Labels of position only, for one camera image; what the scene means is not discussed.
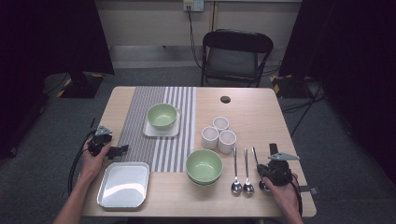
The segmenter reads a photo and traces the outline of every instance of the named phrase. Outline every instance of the white square plate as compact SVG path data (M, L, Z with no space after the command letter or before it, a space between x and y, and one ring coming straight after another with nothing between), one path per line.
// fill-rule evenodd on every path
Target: white square plate
M105 170L97 202L105 210L138 207L146 199L149 166L144 162L113 162Z

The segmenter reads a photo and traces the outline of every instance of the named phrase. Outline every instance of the black curtain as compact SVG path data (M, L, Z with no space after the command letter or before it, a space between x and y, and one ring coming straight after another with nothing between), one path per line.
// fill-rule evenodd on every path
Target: black curtain
M114 74L93 0L2 1L0 33L2 143L9 142L26 117L46 76L71 71Z
M394 183L395 11L393 0L304 0L279 71L321 80L352 136Z

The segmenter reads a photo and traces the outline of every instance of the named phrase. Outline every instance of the tray rim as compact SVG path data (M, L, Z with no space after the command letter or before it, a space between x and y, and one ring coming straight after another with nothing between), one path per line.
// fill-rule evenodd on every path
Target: tray rim
M145 182L145 191L144 191L144 194L143 194L142 202L140 202L138 205L134 205L134 206L117 206L117 205L108 206L108 205L103 205L100 202L100 200L99 200L101 193L103 193L101 191L104 190L104 187L106 185L105 178L109 175L111 169L113 169L114 167L119 167L119 166L134 166L134 167L138 166L138 167L144 167L144 168L147 169L146 181L144 181ZM134 209L134 208L139 207L146 200L146 197L147 197L147 189L148 189L148 184L149 184L149 172L150 172L149 165L147 163L143 162L143 161L127 161L127 162L113 162L113 163L111 163L105 169L105 173L103 175L103 179L102 179L101 185L100 185L99 190L98 190L98 195L96 197L96 202L100 206L105 208L105 209L115 209L115 208L119 208L119 209L125 209L125 208Z

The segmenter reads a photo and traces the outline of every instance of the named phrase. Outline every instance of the wire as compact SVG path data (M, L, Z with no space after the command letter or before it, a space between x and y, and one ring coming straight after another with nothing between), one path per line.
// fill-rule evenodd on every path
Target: wire
M290 181L290 183L291 183L291 185L293 186L294 191L295 191L295 193L296 193L297 201L298 201L298 211L299 211L299 213L300 213L300 216L302 217L302 216L303 216L303 199L301 198L300 184L299 184L297 178L296 178L294 175L292 175L292 176L293 176L293 178L296 179L298 188L295 186L295 184L293 183L292 180Z
M274 70L271 70L271 71L266 71L266 72L263 72L262 73L262 77L268 77L268 76L271 76L272 74L274 74L274 73L276 73L277 71L279 71L279 69L280 69L280 65L282 64L282 60L281 61L279 61L278 63L277 63L277 68L276 69L274 69Z
M312 104L319 102L325 98L325 95L322 95L319 99L312 101ZM294 104L294 105L286 105L282 108L282 113L294 113L297 112L298 110L302 109L303 107L310 105L311 101L307 103L302 103L302 104Z
M96 132L96 130L92 130L92 131L90 131L87 134L87 136L85 137L83 143L81 144L81 147L78 149L78 153L77 153L77 155L76 155L76 157L75 157L75 159L73 161L72 167L70 168L70 173L69 173L69 178L68 178L68 183L67 183L68 184L67 185L67 190L68 190L69 196L70 196L70 194L72 193L72 190L73 190L73 177L74 177L74 173L76 171L76 166L78 164L79 158L81 157L82 153L84 153L84 151L87 150L87 149L83 150L85 142L95 132Z
M301 121L303 120L303 118L305 117L305 115L306 115L306 113L308 112L309 108L311 108L311 106L312 106L315 102L317 102L316 99L317 99L317 97L318 97L318 93L319 93L319 91L320 91L320 89L321 89L321 86L322 86L322 83L320 83L320 85L319 85L319 87L318 87L318 89L317 89L317 92L316 92L315 95L314 95L314 100L313 100L313 101L309 100L309 102L307 103L307 104L309 104L309 105L308 105L308 108L305 110L305 112L303 113L303 115L302 115L302 116L300 117L300 119L298 120L297 125L294 127L293 131L292 131L291 134L290 134L290 137L293 137L295 131L297 130L297 128L298 128L298 126L300 125L300 123L301 123Z
M187 6L187 12L189 14L189 21L190 21L190 40L191 40L191 50L192 56L194 57L195 63L198 65L199 68L202 69L201 65L198 63L198 59L195 52L195 41L194 41L194 33L192 31L192 22L191 22L191 7Z

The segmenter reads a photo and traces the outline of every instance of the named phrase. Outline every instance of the chair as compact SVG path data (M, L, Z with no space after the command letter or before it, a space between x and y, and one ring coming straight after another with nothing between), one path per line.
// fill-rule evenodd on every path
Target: chair
M249 86L257 83L259 87L265 62L274 47L266 35L225 29L206 34L203 45L201 86L204 80L214 78Z

